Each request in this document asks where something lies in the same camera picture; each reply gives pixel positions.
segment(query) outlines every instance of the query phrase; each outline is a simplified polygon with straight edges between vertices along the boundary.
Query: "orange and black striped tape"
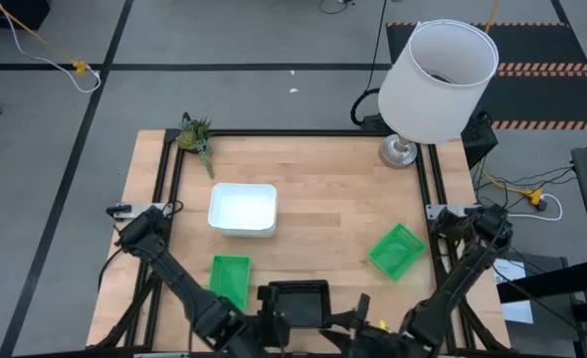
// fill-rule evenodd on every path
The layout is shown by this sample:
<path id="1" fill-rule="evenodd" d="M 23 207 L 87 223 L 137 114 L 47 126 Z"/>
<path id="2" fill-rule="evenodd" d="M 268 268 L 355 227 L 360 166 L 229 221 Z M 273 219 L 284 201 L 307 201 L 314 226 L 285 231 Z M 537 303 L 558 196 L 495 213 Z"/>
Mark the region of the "orange and black striped tape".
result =
<path id="1" fill-rule="evenodd" d="M 485 26 L 486 23 L 469 23 L 473 26 Z M 415 26 L 417 22 L 390 22 L 386 27 L 392 26 Z M 537 22 L 519 22 L 519 23 L 493 23 L 493 26 L 565 26 L 570 27 L 564 23 L 537 23 Z"/>
<path id="2" fill-rule="evenodd" d="M 587 72 L 555 72 L 555 71 L 497 71 L 498 77 L 587 77 Z"/>
<path id="3" fill-rule="evenodd" d="M 500 63 L 500 71 L 556 71 L 577 72 L 587 71 L 587 64 L 572 63 Z"/>
<path id="4" fill-rule="evenodd" d="M 494 128 L 494 129 L 587 130 L 587 121 L 496 120 L 492 123 L 492 128 Z"/>

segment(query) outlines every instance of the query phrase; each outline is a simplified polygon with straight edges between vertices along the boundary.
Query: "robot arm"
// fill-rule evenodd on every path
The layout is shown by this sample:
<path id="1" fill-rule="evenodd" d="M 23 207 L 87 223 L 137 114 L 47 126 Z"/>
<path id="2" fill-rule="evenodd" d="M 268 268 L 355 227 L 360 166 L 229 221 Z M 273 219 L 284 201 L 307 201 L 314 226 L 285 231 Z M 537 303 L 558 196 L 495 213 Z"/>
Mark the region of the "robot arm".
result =
<path id="1" fill-rule="evenodd" d="M 266 340 L 255 317 L 245 315 L 227 298 L 201 287 L 167 251 L 163 240 L 163 213 L 155 207 L 134 219 L 119 232 L 124 252 L 150 263 L 152 269 L 181 300 L 194 333 L 212 350 L 227 350 L 234 357 L 267 357 Z M 464 240 L 467 249 L 445 282 L 426 300 L 407 312 L 398 332 L 370 326 L 366 321 L 369 297 L 362 294 L 356 309 L 331 316 L 331 323 L 354 334 L 331 330 L 320 334 L 335 344 L 342 356 L 351 358 L 435 356 L 444 340 L 446 322 L 462 297 L 488 269 L 497 254 L 506 251 L 512 236 L 503 210 L 476 208 L 464 217 L 443 210 L 433 222 L 435 235 Z"/>

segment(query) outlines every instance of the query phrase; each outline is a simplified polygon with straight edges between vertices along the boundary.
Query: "wooden table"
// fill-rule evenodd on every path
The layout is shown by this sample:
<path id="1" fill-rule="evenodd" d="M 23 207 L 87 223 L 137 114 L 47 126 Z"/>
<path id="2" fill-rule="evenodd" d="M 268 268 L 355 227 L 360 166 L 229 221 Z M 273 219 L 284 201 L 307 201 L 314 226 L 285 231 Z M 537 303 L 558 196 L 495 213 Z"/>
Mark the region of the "wooden table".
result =
<path id="1" fill-rule="evenodd" d="M 123 202 L 149 202 L 154 187 L 163 131 L 140 131 L 123 193 Z M 392 170 L 378 157 L 381 137 L 215 137 L 211 180 L 197 155 L 183 161 L 170 252 L 201 284 L 207 284 L 214 255 L 252 257 L 246 312 L 260 307 L 257 287 L 271 280 L 325 278 L 333 312 L 351 309 L 361 292 L 371 296 L 368 319 L 383 319 L 398 329 L 404 314 L 435 287 L 431 257 L 424 253 L 397 282 L 367 257 L 395 224 L 407 226 L 428 246 L 417 169 Z M 450 204 L 475 202 L 461 140 L 438 146 Z M 176 149 L 170 154 L 164 195 L 169 192 Z M 426 156 L 427 172 L 430 164 Z M 219 182 L 270 183 L 278 189 L 278 224 L 271 239 L 224 238 L 208 226 L 212 186 Z M 100 341 L 132 299 L 139 260 L 120 256 L 106 271 L 88 343 Z M 494 336 L 509 340 L 489 269 L 468 295 L 471 307 Z M 139 319 L 142 342 L 146 308 Z M 459 322 L 458 346 L 464 346 Z M 188 321 L 180 301 L 163 287 L 154 350 L 186 350 Z M 194 339 L 194 350 L 206 350 Z M 292 333 L 288 350 L 336 352 L 314 330 Z"/>

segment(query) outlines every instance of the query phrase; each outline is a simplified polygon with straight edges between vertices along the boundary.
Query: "white paper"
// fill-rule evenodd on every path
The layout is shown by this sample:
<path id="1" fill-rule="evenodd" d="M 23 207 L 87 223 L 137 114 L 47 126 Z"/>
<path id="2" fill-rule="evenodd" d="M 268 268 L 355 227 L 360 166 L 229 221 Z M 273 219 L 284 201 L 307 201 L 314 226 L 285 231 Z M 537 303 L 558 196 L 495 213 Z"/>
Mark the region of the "white paper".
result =
<path id="1" fill-rule="evenodd" d="M 520 262 L 497 259 L 494 261 L 494 267 L 510 280 L 525 277 L 525 269 L 523 268 L 523 263 Z M 495 283 L 505 282 L 505 279 L 496 272 L 493 274 Z M 501 313 L 505 320 L 528 324 L 534 323 L 529 300 L 502 304 Z"/>

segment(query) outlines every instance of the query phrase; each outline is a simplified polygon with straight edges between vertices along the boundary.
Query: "white bowl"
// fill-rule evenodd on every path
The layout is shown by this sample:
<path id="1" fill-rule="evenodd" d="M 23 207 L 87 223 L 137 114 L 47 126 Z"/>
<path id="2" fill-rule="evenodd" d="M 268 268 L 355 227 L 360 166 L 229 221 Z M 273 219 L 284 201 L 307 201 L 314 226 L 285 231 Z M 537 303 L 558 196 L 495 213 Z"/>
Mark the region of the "white bowl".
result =
<path id="1" fill-rule="evenodd" d="M 229 236 L 270 237 L 276 229 L 278 193 L 269 184 L 216 184 L 209 225 Z"/>

